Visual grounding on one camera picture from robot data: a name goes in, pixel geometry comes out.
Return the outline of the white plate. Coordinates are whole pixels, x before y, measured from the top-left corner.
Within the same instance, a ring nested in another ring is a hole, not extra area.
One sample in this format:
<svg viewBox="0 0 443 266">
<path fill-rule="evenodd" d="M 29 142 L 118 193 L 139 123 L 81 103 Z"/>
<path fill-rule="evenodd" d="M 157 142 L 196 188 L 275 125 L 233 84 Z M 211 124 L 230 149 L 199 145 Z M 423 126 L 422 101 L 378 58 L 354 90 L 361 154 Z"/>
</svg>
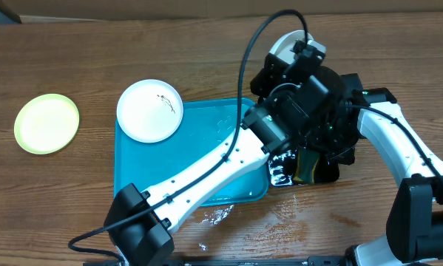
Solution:
<svg viewBox="0 0 443 266">
<path fill-rule="evenodd" d="M 120 96 L 118 125 L 133 140 L 157 143 L 171 137 L 183 119 L 183 101 L 170 84 L 157 79 L 138 81 Z"/>
<path fill-rule="evenodd" d="M 296 41 L 304 40 L 305 34 L 303 30 L 292 31 L 279 38 L 271 47 L 268 54 L 275 55 L 287 64 L 292 64 L 294 62 L 295 53 L 291 50 L 293 49 Z"/>
</svg>

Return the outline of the green yellow sponge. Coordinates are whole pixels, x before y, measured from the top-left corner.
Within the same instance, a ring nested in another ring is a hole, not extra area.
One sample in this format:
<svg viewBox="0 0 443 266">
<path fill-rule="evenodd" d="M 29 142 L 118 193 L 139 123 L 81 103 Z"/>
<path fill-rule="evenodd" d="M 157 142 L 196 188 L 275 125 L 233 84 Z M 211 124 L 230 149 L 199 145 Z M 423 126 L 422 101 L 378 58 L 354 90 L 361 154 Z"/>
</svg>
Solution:
<svg viewBox="0 0 443 266">
<path fill-rule="evenodd" d="M 319 160 L 319 154 L 305 148 L 297 149 L 297 167 L 292 177 L 295 185 L 314 184 L 314 172 Z"/>
</svg>

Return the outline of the yellow green rimmed plate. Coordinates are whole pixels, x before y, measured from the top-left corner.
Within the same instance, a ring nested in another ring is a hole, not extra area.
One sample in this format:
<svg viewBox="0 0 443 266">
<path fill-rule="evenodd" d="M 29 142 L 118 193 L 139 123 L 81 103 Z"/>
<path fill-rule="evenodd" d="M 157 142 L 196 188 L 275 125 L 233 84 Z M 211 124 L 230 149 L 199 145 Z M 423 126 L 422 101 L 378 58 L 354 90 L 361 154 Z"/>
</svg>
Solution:
<svg viewBox="0 0 443 266">
<path fill-rule="evenodd" d="M 78 107 L 70 98 L 60 94 L 40 95 L 17 114 L 14 137 L 31 154 L 51 154 L 72 141 L 79 123 Z"/>
</svg>

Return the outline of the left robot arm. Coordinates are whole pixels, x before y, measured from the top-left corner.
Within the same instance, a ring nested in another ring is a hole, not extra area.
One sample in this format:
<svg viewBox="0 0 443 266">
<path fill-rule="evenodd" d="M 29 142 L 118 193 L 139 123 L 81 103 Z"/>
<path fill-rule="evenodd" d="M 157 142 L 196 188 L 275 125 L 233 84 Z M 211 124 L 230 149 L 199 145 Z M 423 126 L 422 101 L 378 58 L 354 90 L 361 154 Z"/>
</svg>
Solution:
<svg viewBox="0 0 443 266">
<path fill-rule="evenodd" d="M 306 116 L 295 94 L 320 63 L 301 54 L 291 63 L 268 54 L 251 82 L 264 101 L 247 111 L 224 143 L 161 183 L 142 191 L 129 183 L 118 191 L 104 227 L 122 265 L 162 265 L 175 248 L 173 234 L 192 212 L 269 156 L 297 145 Z"/>
</svg>

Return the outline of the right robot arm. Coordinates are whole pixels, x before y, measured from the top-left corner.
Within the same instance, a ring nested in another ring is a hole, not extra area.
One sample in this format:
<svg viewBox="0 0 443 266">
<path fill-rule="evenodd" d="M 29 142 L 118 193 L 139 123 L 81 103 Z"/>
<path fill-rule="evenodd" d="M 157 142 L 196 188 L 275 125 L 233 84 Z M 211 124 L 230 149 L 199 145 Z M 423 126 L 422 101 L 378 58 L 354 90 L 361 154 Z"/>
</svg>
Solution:
<svg viewBox="0 0 443 266">
<path fill-rule="evenodd" d="M 398 186 L 385 235 L 349 248 L 345 263 L 422 265 L 443 259 L 443 161 L 411 128 L 391 92 L 309 89 L 302 106 L 312 119 L 314 147 L 340 155 L 366 138 Z"/>
</svg>

